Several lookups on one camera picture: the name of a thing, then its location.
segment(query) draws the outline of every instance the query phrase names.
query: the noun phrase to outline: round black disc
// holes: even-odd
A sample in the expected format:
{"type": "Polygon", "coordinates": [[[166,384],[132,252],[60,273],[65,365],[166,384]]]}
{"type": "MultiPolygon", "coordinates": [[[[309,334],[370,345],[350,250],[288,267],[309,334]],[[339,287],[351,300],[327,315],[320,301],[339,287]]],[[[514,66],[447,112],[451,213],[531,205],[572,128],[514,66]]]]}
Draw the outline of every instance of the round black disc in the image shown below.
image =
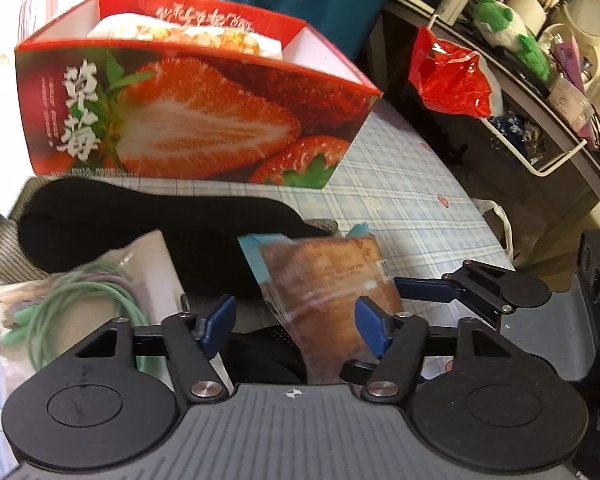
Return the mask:
{"type": "Polygon", "coordinates": [[[528,355],[456,360],[451,372],[416,391],[409,416],[416,434],[446,459],[501,474],[568,459],[588,420],[575,389],[528,355]]]}
{"type": "Polygon", "coordinates": [[[131,366],[52,363],[10,395],[2,426],[18,460],[93,470],[151,449],[176,416],[170,389],[131,366]]]}
{"type": "Polygon", "coordinates": [[[508,272],[498,279],[498,285],[504,300],[514,307],[542,306],[551,298],[545,282],[523,272],[508,272]]]}

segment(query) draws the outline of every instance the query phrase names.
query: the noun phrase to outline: black cloth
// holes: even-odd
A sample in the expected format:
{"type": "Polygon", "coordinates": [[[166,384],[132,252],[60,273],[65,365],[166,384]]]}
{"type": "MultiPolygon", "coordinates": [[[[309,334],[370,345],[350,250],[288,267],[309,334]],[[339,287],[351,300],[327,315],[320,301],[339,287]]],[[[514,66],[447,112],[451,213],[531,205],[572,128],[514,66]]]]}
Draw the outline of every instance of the black cloth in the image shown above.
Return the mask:
{"type": "Polygon", "coordinates": [[[281,326],[232,333],[220,357],[233,384],[306,384],[300,351],[281,326]]]}
{"type": "Polygon", "coordinates": [[[328,236],[289,206],[269,198],[165,196],[86,178],[38,190],[18,222],[26,256],[46,272],[67,272],[159,229],[185,292],[260,298],[238,236],[328,236]]]}

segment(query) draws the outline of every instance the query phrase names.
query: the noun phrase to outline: blue and white checkered tablecloth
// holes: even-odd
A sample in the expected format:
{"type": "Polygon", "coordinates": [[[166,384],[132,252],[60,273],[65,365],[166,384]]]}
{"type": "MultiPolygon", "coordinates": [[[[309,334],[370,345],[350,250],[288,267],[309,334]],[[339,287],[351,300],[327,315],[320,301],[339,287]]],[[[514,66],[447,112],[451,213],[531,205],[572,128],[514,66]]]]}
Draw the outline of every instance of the blue and white checkered tablecloth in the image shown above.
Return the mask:
{"type": "MultiPolygon", "coordinates": [[[[12,82],[0,80],[0,106],[17,103],[12,82]]],[[[0,159],[0,212],[8,213],[30,175],[19,117],[1,123],[0,153],[10,148],[8,163],[0,159]]],[[[323,190],[292,189],[210,181],[150,178],[109,179],[145,192],[178,195],[249,195],[280,200],[304,218],[330,218],[345,233],[366,222],[376,234],[382,254],[396,276],[440,277],[466,258],[510,267],[495,236],[471,199],[422,138],[388,103],[380,102],[346,157],[323,190]]],[[[452,325],[470,314],[460,304],[409,301],[405,309],[431,324],[452,325]]],[[[425,375],[442,371],[443,360],[427,362],[425,375]]],[[[0,413],[4,385],[0,369],[0,413]]],[[[0,477],[15,462],[0,431],[0,477]]]]}

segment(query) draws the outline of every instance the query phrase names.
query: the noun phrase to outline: coiled green cable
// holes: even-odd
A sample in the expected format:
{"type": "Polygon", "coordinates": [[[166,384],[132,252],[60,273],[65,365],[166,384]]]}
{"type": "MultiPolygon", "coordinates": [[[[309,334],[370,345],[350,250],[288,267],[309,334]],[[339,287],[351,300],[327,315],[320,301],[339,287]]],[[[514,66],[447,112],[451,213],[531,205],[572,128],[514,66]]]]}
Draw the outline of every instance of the coiled green cable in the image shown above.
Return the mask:
{"type": "MultiPolygon", "coordinates": [[[[109,282],[82,281],[85,269],[63,276],[53,289],[40,300],[16,313],[13,318],[17,327],[0,338],[4,346],[11,346],[26,339],[27,354],[35,371],[41,370],[57,356],[49,342],[49,327],[53,319],[77,300],[109,298],[113,300],[119,317],[128,317],[134,326],[148,325],[146,316],[136,305],[133,296],[124,287],[109,282]]],[[[89,272],[110,272],[107,266],[91,267],[89,272]]],[[[138,357],[140,371],[147,371],[148,359],[138,357]]]]}

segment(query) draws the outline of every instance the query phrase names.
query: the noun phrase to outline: red plastic bag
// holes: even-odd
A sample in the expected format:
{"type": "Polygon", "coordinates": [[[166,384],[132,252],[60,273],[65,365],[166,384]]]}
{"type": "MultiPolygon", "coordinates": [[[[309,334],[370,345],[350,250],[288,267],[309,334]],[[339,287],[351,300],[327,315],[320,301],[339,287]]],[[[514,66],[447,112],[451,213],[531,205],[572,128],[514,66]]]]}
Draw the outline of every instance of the red plastic bag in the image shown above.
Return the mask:
{"type": "Polygon", "coordinates": [[[409,70],[424,105],[445,114],[475,118],[502,114],[502,93],[487,62],[475,50],[418,32],[409,70]]]}

